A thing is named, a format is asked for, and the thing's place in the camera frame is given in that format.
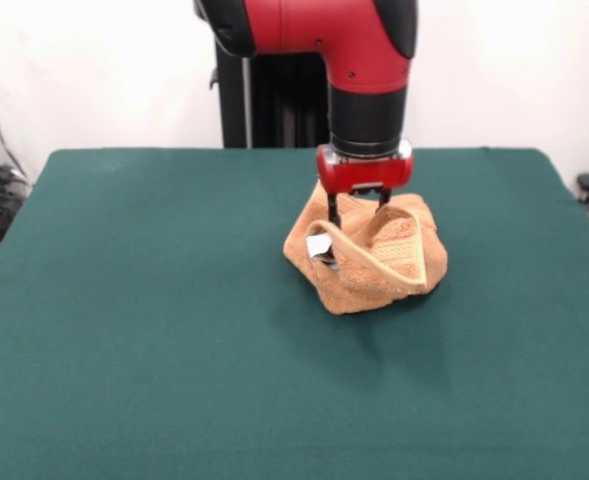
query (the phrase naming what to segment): table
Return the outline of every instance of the table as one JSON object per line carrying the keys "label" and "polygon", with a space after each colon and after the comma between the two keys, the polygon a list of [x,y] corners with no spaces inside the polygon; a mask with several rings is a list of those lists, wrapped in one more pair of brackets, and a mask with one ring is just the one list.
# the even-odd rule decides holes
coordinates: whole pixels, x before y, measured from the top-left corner
{"label": "table", "polygon": [[589,479],[589,220],[536,150],[419,150],[449,273],[335,317],[309,150],[55,153],[0,249],[0,479]]}

